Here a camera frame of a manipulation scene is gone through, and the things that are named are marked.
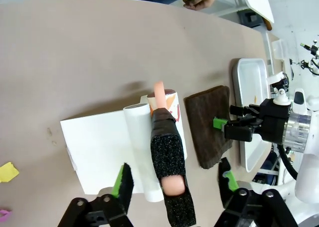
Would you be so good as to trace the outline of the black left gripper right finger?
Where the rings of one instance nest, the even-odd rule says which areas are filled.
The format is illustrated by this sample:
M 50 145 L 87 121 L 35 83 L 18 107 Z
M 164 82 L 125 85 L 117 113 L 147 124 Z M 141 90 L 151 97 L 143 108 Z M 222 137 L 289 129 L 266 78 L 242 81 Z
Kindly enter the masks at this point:
M 218 164 L 218 184 L 224 211 L 218 227 L 297 227 L 292 213 L 275 189 L 260 194 L 238 186 L 227 158 Z

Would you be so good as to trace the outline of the person's left hand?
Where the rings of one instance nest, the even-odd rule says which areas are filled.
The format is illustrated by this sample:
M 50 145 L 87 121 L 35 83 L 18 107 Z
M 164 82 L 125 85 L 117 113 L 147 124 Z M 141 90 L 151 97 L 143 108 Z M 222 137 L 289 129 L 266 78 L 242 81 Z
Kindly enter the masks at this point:
M 190 10 L 202 10 L 210 7 L 216 0 L 182 0 L 183 6 Z

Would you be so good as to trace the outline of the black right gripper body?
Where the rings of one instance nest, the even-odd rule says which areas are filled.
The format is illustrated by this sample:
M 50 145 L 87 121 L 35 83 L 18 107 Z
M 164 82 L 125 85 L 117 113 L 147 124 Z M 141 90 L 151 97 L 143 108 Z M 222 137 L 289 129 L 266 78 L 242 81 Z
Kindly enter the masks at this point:
M 274 99 L 265 99 L 260 104 L 259 118 L 263 120 L 260 136 L 264 141 L 281 145 L 285 123 L 288 121 L 291 104 L 277 105 Z

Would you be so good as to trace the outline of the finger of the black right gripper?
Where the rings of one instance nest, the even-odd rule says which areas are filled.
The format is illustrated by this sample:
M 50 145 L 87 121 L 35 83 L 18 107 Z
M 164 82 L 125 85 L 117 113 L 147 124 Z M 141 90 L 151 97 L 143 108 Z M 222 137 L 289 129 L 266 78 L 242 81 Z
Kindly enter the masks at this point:
M 224 133 L 225 139 L 237 141 L 252 141 L 255 129 L 262 124 L 257 117 L 241 117 L 236 120 L 220 118 L 213 119 L 213 128 Z
M 260 106 L 255 104 L 250 104 L 248 106 L 240 107 L 240 106 L 230 106 L 230 114 L 240 118 L 255 118 L 259 119 L 260 117 Z

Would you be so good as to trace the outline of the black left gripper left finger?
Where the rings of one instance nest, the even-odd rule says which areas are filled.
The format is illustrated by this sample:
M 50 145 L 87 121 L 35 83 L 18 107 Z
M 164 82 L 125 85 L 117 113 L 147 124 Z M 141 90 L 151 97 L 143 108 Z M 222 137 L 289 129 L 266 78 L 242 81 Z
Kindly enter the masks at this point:
M 131 227 L 127 214 L 130 206 L 134 181 L 131 168 L 124 163 L 118 173 L 111 193 L 96 197 L 92 201 L 74 198 L 59 227 Z

